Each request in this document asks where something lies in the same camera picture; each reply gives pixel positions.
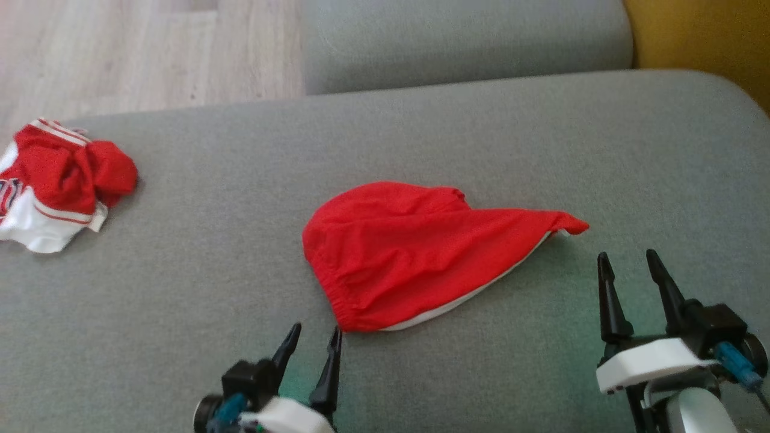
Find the wooden floor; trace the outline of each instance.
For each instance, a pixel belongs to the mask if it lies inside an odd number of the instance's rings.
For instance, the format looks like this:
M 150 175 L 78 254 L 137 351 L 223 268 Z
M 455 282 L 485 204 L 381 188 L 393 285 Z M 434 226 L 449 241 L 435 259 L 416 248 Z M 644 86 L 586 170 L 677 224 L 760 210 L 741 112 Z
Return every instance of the wooden floor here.
M 299 3 L 0 0 L 0 133 L 39 116 L 301 96 Z

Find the red and white garment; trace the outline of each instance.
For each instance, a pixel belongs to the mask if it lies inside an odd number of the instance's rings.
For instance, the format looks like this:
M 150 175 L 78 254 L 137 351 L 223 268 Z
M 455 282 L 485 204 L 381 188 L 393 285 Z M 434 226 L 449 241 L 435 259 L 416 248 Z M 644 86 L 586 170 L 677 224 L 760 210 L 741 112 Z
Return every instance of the red and white garment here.
M 553 233 L 588 224 L 554 210 L 474 210 L 449 187 L 377 182 L 321 206 L 303 231 L 342 331 L 432 319 L 511 272 Z
M 115 143 L 37 119 L 0 157 L 0 240 L 61 251 L 84 227 L 98 232 L 136 179 L 134 162 Z

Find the mustard yellow fabric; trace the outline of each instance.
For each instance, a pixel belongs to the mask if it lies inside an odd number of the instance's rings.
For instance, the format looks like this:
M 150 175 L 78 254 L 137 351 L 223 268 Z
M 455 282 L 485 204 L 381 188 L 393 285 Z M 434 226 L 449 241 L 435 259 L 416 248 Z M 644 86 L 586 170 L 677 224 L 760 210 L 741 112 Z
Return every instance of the mustard yellow fabric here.
M 625 0 L 634 65 L 711 72 L 770 113 L 770 0 Z

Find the clothing tag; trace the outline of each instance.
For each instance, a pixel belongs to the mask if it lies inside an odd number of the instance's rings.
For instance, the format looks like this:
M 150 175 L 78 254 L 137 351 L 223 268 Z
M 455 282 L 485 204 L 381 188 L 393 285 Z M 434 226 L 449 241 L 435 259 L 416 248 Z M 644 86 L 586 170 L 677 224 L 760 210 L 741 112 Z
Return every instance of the clothing tag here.
M 97 201 L 96 209 L 94 210 L 94 216 L 91 219 L 91 223 L 89 223 L 89 229 L 98 233 L 99 229 L 102 228 L 102 224 L 104 223 L 104 220 L 106 219 L 107 219 L 107 206 L 105 206 L 104 203 Z

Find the gray fabric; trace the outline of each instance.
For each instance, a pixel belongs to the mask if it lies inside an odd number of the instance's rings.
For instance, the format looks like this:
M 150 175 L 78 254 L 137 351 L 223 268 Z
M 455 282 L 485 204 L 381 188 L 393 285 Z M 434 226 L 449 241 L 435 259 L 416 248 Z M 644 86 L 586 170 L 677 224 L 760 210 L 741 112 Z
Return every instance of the gray fabric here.
M 239 358 L 305 325 L 283 391 L 305 399 L 333 315 L 300 233 L 377 180 L 456 186 L 475 207 L 566 210 L 544 243 L 456 310 L 344 338 L 340 431 L 630 431 L 599 394 L 595 260 L 640 334 L 663 329 L 644 261 L 727 301 L 770 342 L 770 122 L 696 72 L 602 72 L 71 121 L 142 182 L 58 255 L 0 243 L 3 431 L 190 431 Z M 766 422 L 726 388 L 741 425 Z
M 631 66 L 621 0 L 305 0 L 309 94 Z

